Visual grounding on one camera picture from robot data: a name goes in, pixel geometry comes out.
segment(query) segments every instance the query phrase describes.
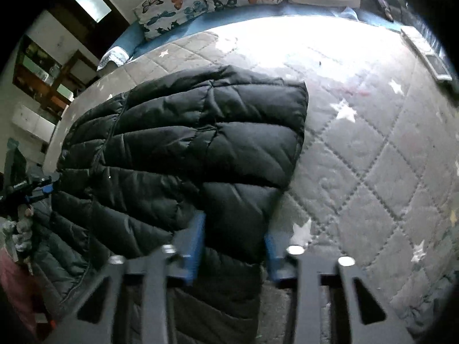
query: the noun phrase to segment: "blue plastic part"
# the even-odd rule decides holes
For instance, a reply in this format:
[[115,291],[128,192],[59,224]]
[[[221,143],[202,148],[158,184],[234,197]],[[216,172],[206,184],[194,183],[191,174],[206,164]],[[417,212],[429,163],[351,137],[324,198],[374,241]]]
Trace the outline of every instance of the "blue plastic part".
[[201,255],[204,248],[204,223],[206,214],[203,212],[197,212],[193,220],[191,221],[191,239],[190,247],[186,255],[183,255],[184,268],[187,271],[185,277],[185,283],[191,286],[193,280],[197,276],[198,266],[201,261]]
[[269,280],[273,282],[279,282],[279,279],[276,274],[276,270],[278,269],[279,260],[276,258],[276,246],[274,244],[273,237],[268,233],[264,237],[264,242],[266,245],[266,266],[268,269],[268,277]]
[[53,184],[50,183],[49,185],[43,186],[41,190],[43,191],[44,194],[51,194],[53,191]]

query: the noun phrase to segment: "white cabinet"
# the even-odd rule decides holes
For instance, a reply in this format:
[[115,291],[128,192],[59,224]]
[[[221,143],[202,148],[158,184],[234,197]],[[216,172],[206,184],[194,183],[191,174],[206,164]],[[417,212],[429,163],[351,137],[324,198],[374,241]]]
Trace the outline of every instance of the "white cabinet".
[[53,123],[42,118],[23,104],[19,104],[16,107],[11,122],[46,143],[50,143],[51,136],[56,127]]

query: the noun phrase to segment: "pink fabric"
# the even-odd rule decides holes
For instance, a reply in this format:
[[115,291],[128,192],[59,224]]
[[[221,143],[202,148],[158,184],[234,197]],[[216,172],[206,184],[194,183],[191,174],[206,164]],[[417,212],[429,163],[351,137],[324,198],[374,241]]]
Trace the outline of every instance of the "pink fabric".
[[27,266],[15,264],[5,248],[0,249],[0,283],[21,321],[35,334],[36,322],[32,306],[34,279]]

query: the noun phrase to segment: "white star pattern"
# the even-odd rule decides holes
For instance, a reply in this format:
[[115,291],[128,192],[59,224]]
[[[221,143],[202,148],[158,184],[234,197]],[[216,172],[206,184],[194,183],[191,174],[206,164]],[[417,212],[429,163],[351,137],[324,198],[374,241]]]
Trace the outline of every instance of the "white star pattern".
[[394,93],[395,94],[401,94],[402,96],[404,96],[405,94],[403,93],[403,90],[402,90],[402,86],[400,84],[397,84],[394,79],[391,79],[391,82],[389,83],[389,85],[392,87],[392,89],[394,90]]
[[290,239],[290,244],[307,247],[309,242],[313,240],[311,235],[311,224],[311,219],[309,219],[303,226],[293,224],[293,236]]
[[451,221],[451,226],[456,225],[456,222],[458,222],[458,218],[456,217],[456,211],[451,210],[451,216],[449,216],[449,220]]
[[347,103],[344,98],[339,103],[330,103],[330,106],[335,111],[338,111],[337,120],[347,119],[350,122],[355,123],[355,115],[357,115],[357,111],[352,107],[349,107],[349,103]]
[[442,115],[440,114],[440,111],[437,111],[435,115],[437,115],[437,118],[438,120],[440,120],[440,123],[443,123],[443,118],[442,118]]
[[413,250],[413,258],[411,259],[411,262],[418,263],[424,256],[424,241],[422,241],[419,245],[415,245],[415,249]]

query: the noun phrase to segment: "bolt head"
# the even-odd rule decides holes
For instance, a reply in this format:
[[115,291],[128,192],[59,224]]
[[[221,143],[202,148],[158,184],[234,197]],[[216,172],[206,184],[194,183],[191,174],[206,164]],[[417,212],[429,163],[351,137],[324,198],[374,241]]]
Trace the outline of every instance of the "bolt head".
[[163,245],[161,247],[162,252],[167,254],[167,255],[174,255],[177,253],[175,247],[173,245]]
[[341,266],[353,266],[355,265],[355,260],[350,256],[342,256],[338,259],[338,263]]
[[302,246],[288,246],[287,247],[287,253],[289,255],[302,255],[304,254],[304,247]]
[[126,258],[121,255],[113,255],[113,256],[110,256],[108,259],[108,263],[112,265],[121,265],[121,264],[124,264],[125,262],[126,262]]

